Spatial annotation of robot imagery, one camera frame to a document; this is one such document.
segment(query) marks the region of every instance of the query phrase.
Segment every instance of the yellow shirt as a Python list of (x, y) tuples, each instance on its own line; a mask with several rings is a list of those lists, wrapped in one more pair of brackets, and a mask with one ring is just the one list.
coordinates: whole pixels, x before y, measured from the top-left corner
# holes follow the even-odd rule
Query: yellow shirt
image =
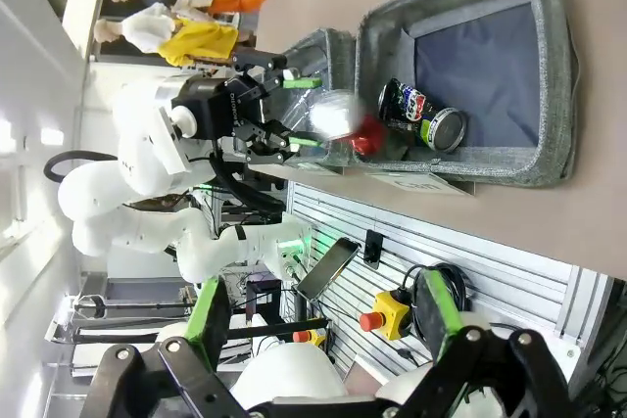
[(237, 42), (237, 29), (221, 23), (176, 21), (182, 28), (159, 47), (159, 54), (175, 67), (191, 66), (193, 58), (228, 59)]

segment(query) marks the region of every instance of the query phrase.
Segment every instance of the can lid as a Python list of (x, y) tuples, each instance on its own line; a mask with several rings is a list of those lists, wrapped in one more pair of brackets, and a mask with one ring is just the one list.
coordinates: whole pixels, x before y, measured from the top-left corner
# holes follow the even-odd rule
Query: can lid
[(312, 334), (307, 330), (304, 332), (294, 332), (292, 334), (292, 340), (294, 340), (294, 343), (306, 343), (311, 339), (311, 337)]
[(381, 312), (363, 313), (360, 317), (360, 326), (365, 332), (381, 328), (385, 324), (385, 316)]
[(431, 121), (427, 144), (434, 151), (450, 152), (459, 145), (465, 130), (466, 121), (461, 112), (446, 108)]

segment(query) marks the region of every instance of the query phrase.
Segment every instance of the aluminum profile table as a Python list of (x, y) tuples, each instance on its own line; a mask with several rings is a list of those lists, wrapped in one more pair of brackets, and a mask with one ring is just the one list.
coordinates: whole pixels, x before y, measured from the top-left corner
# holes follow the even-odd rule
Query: aluminum profile table
[[(324, 314), (334, 320), (337, 341), (331, 353), (342, 371), (348, 371), (357, 353), (395, 375), (414, 368), (395, 353), (395, 348), (416, 351), (419, 363), (430, 360), (416, 337), (386, 342), (378, 333), (363, 332), (358, 319), (361, 313), (370, 311), (374, 295), (402, 282), (410, 266), (445, 261), (466, 274), (473, 310), (491, 322), (543, 333), (571, 386), (581, 383), (614, 283), (611, 277), (294, 182), (289, 184), (287, 203), (288, 212), (313, 226), (310, 265), (339, 237), (362, 244), (355, 260), (321, 298), (327, 305), (322, 306)], [(367, 229), (384, 236), (377, 270), (363, 263)], [(282, 298), (281, 314), (293, 320), (293, 297)]]

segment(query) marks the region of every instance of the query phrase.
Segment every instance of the red object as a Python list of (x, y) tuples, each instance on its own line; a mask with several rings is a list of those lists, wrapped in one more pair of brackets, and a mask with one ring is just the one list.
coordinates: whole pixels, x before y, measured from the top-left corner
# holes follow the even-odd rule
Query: red object
[(376, 154), (385, 144), (386, 129), (381, 121), (371, 115), (366, 115), (360, 129), (346, 137), (355, 152), (363, 156)]
[(360, 326), (365, 332), (381, 328), (385, 324), (385, 316), (381, 312), (363, 313), (360, 317)]
[(294, 332), (292, 334), (292, 340), (294, 343), (306, 343), (312, 338), (312, 334), (308, 331), (305, 332)]

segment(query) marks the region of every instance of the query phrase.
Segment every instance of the white shirt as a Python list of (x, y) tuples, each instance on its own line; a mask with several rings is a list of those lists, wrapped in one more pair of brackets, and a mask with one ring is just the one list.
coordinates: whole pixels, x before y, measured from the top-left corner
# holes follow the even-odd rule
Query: white shirt
[(176, 25), (169, 8), (156, 3), (121, 21), (121, 34), (142, 53), (156, 53), (172, 38)]

